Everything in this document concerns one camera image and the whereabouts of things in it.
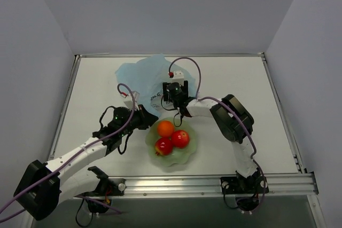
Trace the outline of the orange fake orange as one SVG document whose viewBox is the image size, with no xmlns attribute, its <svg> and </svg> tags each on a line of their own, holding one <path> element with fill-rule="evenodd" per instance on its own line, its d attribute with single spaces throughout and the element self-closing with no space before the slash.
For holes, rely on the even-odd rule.
<svg viewBox="0 0 342 228">
<path fill-rule="evenodd" d="M 173 123 L 168 120 L 160 121 L 157 125 L 157 133 L 160 137 L 171 137 L 174 131 Z"/>
</svg>

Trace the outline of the red fake pomegranate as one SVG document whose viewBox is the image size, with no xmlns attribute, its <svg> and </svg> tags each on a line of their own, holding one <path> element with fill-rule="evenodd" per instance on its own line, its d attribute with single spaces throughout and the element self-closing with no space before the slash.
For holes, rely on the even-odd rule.
<svg viewBox="0 0 342 228">
<path fill-rule="evenodd" d="M 157 156 L 169 155 L 173 151 L 173 143 L 169 138 L 160 138 L 156 141 L 154 145 L 154 150 Z"/>
</svg>

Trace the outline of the light blue plastic bag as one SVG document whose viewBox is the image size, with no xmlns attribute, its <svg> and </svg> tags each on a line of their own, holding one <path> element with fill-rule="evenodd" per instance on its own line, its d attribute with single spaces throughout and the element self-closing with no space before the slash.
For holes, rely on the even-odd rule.
<svg viewBox="0 0 342 228">
<path fill-rule="evenodd" d="M 151 114 L 160 117 L 164 111 L 163 107 L 169 108 L 170 105 L 164 103 L 161 105 L 162 109 L 157 111 L 151 107 L 150 97 L 159 91 L 162 92 L 162 84 L 164 82 L 171 81 L 168 75 L 169 67 L 173 71 L 181 70 L 183 72 L 184 79 L 189 82 L 189 94 L 194 96 L 197 90 L 196 80 L 186 69 L 176 64 L 172 65 L 162 54 L 143 58 L 136 63 L 124 63 L 116 70 L 115 75 L 118 83 L 123 83 L 131 91 L 139 93 L 139 104 L 143 105 Z"/>
</svg>

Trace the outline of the red fake apple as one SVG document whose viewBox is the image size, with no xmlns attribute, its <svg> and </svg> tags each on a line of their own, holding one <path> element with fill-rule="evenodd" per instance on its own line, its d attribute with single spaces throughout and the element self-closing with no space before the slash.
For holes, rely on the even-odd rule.
<svg viewBox="0 0 342 228">
<path fill-rule="evenodd" d="M 190 142 L 189 134 L 184 130 L 176 130 L 171 135 L 171 141 L 174 147 L 185 148 Z"/>
</svg>

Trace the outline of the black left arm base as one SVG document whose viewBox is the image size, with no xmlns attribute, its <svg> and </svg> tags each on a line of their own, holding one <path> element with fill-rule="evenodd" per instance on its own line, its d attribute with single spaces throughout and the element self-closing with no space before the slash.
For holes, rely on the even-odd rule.
<svg viewBox="0 0 342 228">
<path fill-rule="evenodd" d="M 91 184 L 87 185 L 87 190 L 83 190 L 78 195 L 86 197 L 88 210 L 92 214 L 107 213 L 112 204 L 112 196 L 124 196 L 126 180 L 123 178 L 110 179 L 109 176 L 96 166 L 89 167 L 86 174 L 91 178 Z"/>
</svg>

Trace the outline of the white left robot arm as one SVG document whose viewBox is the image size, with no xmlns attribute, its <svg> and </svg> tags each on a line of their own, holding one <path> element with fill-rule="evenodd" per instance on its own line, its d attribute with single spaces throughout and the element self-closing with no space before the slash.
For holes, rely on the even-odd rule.
<svg viewBox="0 0 342 228">
<path fill-rule="evenodd" d="M 115 107 L 112 120 L 107 125 L 101 124 L 100 129 L 79 147 L 46 163 L 39 160 L 30 163 L 14 192 L 15 200 L 40 221 L 69 198 L 83 193 L 103 195 L 115 184 L 91 163 L 115 151 L 124 136 L 136 129 L 146 130 L 157 120 L 158 117 L 143 105 L 135 110 Z"/>
</svg>

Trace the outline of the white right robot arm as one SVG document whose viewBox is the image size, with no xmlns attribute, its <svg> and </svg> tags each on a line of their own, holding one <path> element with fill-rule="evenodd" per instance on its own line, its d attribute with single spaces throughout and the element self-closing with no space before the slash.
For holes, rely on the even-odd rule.
<svg viewBox="0 0 342 228">
<path fill-rule="evenodd" d="M 236 172 L 240 175 L 237 185 L 243 192 L 249 192 L 257 185 L 254 176 L 261 174 L 255 162 L 257 153 L 252 139 L 254 119 L 234 95 L 221 99 L 190 97 L 187 85 L 177 82 L 162 84 L 163 101 L 170 102 L 180 112 L 181 117 L 213 118 L 222 135 L 232 143 Z"/>
</svg>

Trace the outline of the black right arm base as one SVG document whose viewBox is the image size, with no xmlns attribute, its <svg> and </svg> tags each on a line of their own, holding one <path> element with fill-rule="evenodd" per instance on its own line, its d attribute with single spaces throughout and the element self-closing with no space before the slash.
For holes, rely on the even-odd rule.
<svg viewBox="0 0 342 228">
<path fill-rule="evenodd" d="M 232 210 L 253 214 L 263 203 L 269 187 L 266 178 L 221 177 L 224 204 Z"/>
</svg>

